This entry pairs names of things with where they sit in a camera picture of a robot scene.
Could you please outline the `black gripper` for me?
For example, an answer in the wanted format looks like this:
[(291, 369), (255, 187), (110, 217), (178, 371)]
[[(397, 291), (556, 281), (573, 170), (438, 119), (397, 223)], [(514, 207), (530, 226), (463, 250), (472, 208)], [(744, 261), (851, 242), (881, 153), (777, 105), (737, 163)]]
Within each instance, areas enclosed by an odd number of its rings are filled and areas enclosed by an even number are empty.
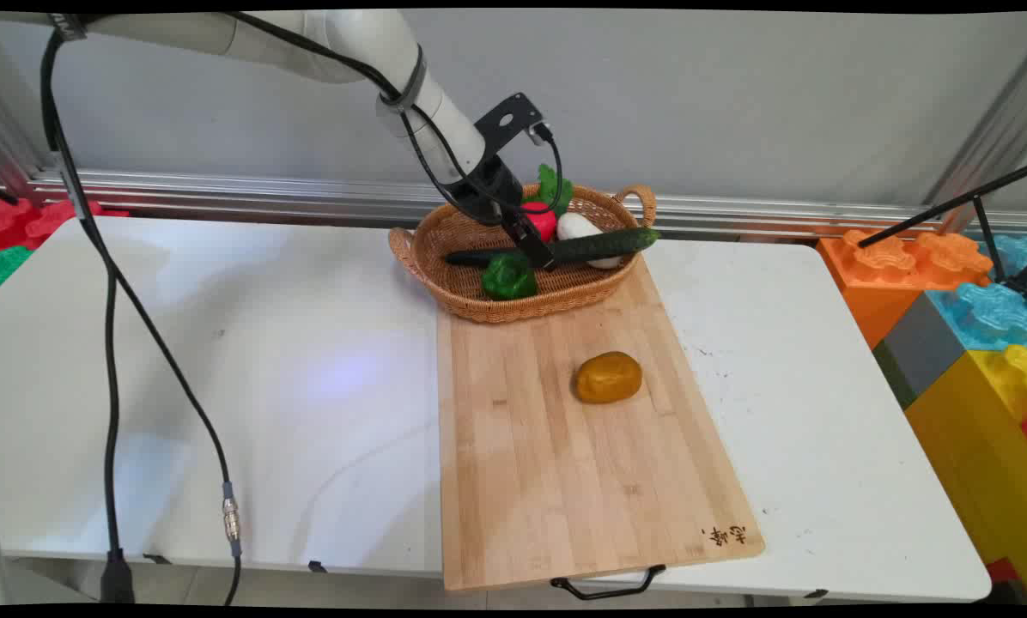
[(497, 154), (482, 161), (468, 179), (453, 184), (453, 199), (459, 211), (485, 227), (501, 225), (534, 269), (555, 270), (556, 255), (536, 223), (519, 206), (514, 206), (514, 211), (502, 211), (503, 204), (519, 204), (523, 196), (524, 185)]

